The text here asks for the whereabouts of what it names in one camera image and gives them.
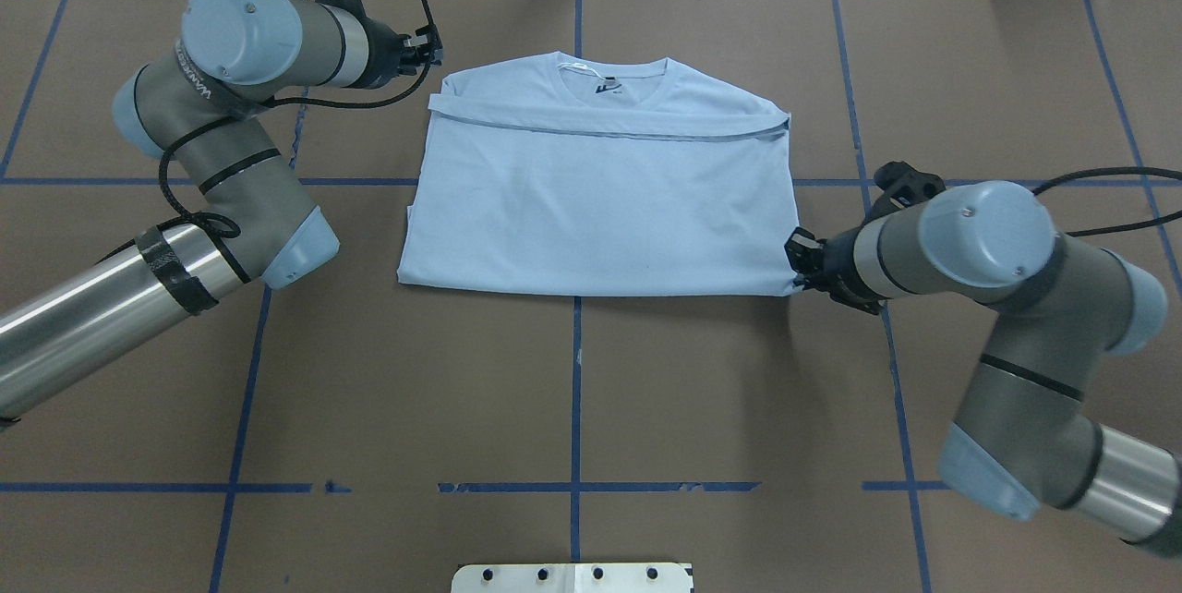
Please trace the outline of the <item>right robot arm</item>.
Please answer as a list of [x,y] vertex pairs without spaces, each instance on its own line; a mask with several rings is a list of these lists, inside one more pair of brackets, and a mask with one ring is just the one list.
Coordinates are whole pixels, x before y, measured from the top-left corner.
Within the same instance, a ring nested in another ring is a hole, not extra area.
[[1009,520],[1048,506],[1178,559],[1178,454],[1082,413],[1102,358],[1164,327],[1156,276],[1060,232],[1008,181],[933,190],[838,236],[795,228],[785,252],[803,289],[873,315],[937,294],[995,312],[940,454],[947,487]]

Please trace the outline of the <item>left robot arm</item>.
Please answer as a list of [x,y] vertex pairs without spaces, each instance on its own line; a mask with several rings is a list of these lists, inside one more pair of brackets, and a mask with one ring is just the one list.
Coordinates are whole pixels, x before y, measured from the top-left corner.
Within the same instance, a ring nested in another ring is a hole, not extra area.
[[422,83],[441,59],[431,17],[400,33],[361,0],[188,0],[173,50],[113,97],[173,219],[4,317],[4,428],[239,287],[279,289],[336,258],[261,115],[284,106],[282,89]]

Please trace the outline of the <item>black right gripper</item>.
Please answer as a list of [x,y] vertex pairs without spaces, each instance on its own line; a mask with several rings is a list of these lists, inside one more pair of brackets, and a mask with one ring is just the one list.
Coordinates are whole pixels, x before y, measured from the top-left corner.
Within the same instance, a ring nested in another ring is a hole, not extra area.
[[795,227],[784,249],[790,266],[806,266],[795,271],[792,285],[806,291],[829,294],[832,301],[852,309],[879,315],[883,296],[862,280],[855,263],[855,236],[816,239],[812,232]]

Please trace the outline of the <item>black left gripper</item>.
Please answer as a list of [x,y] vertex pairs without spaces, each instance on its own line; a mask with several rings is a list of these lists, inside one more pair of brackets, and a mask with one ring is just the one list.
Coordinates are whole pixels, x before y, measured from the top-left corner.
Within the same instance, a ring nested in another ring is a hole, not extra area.
[[363,91],[384,87],[402,76],[427,74],[443,61],[439,30],[418,28],[413,35],[398,33],[372,18],[362,21],[366,31],[368,59],[362,72]]

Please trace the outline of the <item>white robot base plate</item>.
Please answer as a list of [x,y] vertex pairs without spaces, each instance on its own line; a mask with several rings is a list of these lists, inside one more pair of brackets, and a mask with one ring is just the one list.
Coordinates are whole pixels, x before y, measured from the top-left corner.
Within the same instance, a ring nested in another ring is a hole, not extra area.
[[469,563],[452,592],[694,592],[691,563]]

